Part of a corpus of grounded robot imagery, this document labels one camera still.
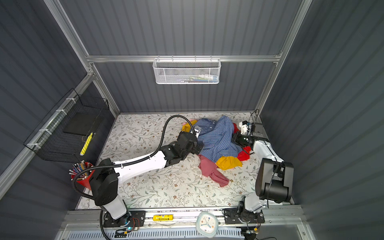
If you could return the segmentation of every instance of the alarm clock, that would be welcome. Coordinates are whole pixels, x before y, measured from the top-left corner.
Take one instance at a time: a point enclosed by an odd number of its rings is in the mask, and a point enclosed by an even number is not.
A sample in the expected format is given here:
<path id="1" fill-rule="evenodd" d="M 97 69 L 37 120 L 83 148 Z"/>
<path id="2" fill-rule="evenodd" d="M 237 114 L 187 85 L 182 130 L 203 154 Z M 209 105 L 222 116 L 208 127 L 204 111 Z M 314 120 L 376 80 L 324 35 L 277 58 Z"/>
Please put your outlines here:
<path id="1" fill-rule="evenodd" d="M 201 212 L 196 222 L 197 232 L 208 238 L 213 238 L 218 229 L 218 220 L 210 212 Z"/>

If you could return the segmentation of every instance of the pile of clothes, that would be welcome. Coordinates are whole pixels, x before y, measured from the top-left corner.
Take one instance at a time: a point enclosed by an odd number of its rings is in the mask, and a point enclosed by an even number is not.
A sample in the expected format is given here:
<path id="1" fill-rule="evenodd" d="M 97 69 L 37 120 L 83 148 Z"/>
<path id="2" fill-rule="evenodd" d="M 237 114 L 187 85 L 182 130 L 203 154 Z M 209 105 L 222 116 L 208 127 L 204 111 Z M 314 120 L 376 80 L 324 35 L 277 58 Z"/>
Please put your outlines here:
<path id="1" fill-rule="evenodd" d="M 197 142 L 204 144 L 199 155 L 199 168 L 202 174 L 219 183 L 220 187 L 228 185 L 229 179 L 221 174 L 217 168 L 228 170 L 241 167 L 241 161 L 249 159 L 251 148 L 242 149 L 231 141 L 232 134 L 239 129 L 227 116 L 222 116 L 218 121 L 206 118 L 191 119 L 191 123 L 201 127 Z M 184 124 L 182 131 L 189 132 L 189 124 Z"/>

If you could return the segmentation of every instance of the black mounting plate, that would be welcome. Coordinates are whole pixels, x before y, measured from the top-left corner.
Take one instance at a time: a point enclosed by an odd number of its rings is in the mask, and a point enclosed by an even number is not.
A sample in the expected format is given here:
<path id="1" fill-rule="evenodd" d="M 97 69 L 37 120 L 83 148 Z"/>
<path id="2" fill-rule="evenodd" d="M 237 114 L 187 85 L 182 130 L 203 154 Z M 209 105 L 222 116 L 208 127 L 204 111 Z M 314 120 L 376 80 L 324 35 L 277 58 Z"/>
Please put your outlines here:
<path id="1" fill-rule="evenodd" d="M 225 224 L 240 224 L 240 223 L 246 223 L 245 221 L 241 222 L 239 219 L 239 216 L 237 214 L 237 208 L 228 208 L 228 209 L 223 209 L 223 212 L 227 215 L 225 217 Z M 244 210 L 242 212 L 242 216 L 246 219 L 250 219 L 248 221 L 248 224 L 258 224 L 258 223 L 265 223 L 263 211 L 260 213 L 254 214 L 253 212 L 249 212 Z"/>
<path id="2" fill-rule="evenodd" d="M 135 227 L 142 227 L 144 226 L 144 220 L 145 220 L 145 211 L 130 211 L 133 218 L 137 218 L 139 220 L 139 224 L 137 225 L 137 220 L 135 219 Z M 110 213 L 107 212 L 104 216 L 104 223 L 103 227 L 119 227 L 118 221 L 114 220 Z M 133 227 L 133 221 L 129 223 L 127 227 Z"/>

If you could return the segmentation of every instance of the cup of pens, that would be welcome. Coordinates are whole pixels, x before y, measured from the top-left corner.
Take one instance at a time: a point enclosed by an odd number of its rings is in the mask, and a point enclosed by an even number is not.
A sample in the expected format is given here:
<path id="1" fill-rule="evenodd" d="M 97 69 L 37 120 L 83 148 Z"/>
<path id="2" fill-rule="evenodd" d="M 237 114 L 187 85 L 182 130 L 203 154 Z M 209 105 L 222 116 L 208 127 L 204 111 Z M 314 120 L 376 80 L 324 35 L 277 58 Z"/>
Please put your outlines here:
<path id="1" fill-rule="evenodd" d="M 90 167 L 93 167 L 93 165 L 90 162 L 85 162 L 84 160 L 82 160 L 81 163 L 75 163 L 72 166 L 73 166 L 72 170 L 70 169 L 71 179 L 73 179 L 77 175 L 77 173 L 85 169 L 88 169 Z M 93 172 L 94 171 L 92 170 L 89 172 L 85 172 L 83 175 L 77 178 L 77 182 L 83 185 L 84 187 L 88 188 L 89 190 L 91 190 L 91 186 L 89 185 L 89 178 L 92 176 Z"/>

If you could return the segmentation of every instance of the blue plaid shirt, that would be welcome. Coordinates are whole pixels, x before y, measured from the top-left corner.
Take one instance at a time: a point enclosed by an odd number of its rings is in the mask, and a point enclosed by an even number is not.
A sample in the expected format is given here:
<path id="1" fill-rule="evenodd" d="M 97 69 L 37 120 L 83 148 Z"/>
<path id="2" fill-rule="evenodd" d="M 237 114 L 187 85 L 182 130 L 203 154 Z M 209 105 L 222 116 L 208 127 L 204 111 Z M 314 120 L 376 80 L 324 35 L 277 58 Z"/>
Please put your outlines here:
<path id="1" fill-rule="evenodd" d="M 222 156 L 237 157 L 241 147 L 231 142 L 234 130 L 231 119 L 222 116 L 216 122 L 203 118 L 196 125 L 202 128 L 197 138 L 198 143 L 204 143 L 204 148 L 200 152 L 201 155 L 212 162 L 217 162 Z"/>

